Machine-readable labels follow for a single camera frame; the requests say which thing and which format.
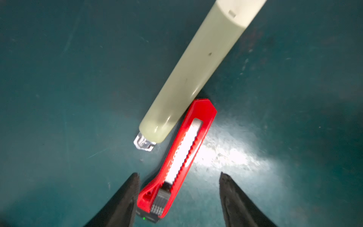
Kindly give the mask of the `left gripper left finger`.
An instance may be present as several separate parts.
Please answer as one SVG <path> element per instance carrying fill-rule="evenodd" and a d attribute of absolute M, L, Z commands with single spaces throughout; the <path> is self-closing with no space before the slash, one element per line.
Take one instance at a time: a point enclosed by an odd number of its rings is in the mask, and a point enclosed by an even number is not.
<path fill-rule="evenodd" d="M 138 173 L 133 173 L 85 226 L 132 227 L 136 216 L 139 191 L 140 176 Z"/>

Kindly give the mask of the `olive green art knife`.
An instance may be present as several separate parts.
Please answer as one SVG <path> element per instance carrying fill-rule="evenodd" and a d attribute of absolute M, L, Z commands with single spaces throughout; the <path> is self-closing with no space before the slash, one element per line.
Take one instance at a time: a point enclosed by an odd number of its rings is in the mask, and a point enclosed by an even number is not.
<path fill-rule="evenodd" d="M 215 1 L 139 126 L 137 149 L 165 140 L 265 1 Z"/>

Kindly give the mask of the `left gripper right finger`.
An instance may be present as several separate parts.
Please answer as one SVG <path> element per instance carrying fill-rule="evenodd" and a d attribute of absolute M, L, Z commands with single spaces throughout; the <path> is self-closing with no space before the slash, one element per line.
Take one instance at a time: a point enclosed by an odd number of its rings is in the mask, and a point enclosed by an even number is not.
<path fill-rule="evenodd" d="M 221 173 L 219 194 L 227 227 L 275 227 L 273 223 L 237 185 L 231 176 Z"/>

